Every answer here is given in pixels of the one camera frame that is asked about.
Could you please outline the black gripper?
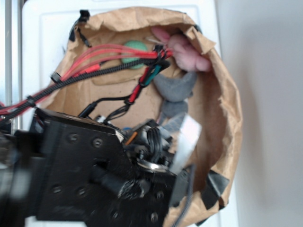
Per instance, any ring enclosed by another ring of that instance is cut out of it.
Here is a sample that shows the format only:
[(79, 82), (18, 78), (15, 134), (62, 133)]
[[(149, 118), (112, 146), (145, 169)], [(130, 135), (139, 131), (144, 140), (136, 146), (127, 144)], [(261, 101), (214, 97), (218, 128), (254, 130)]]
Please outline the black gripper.
[(88, 227), (161, 227), (170, 208), (193, 196), (195, 166), (186, 166), (201, 132), (187, 114), (165, 126), (146, 122), (126, 144), (115, 128), (37, 109), (29, 131), (17, 131), (24, 195), (17, 226), (28, 217)]

